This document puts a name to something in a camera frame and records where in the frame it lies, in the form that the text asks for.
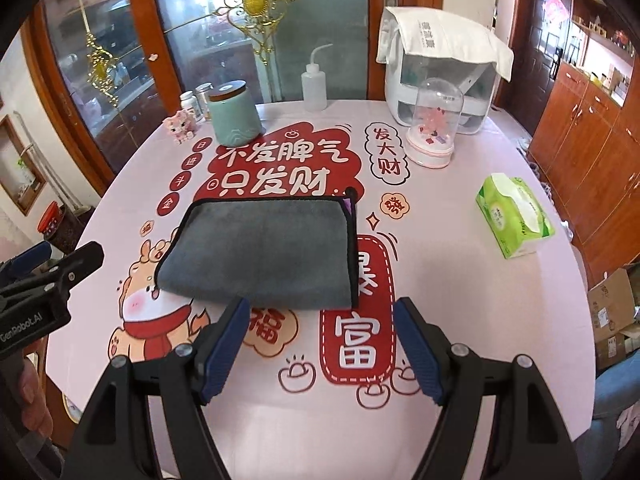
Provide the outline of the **person's left hand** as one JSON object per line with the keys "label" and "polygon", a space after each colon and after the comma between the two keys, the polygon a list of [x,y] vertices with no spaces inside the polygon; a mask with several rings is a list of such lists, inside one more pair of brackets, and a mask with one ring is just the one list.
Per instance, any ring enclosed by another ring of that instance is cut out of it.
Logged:
{"label": "person's left hand", "polygon": [[22,359],[21,374],[14,379],[14,385],[21,396],[21,420],[29,431],[41,437],[50,438],[53,419],[47,406],[46,396],[39,385],[39,377],[32,361]]}

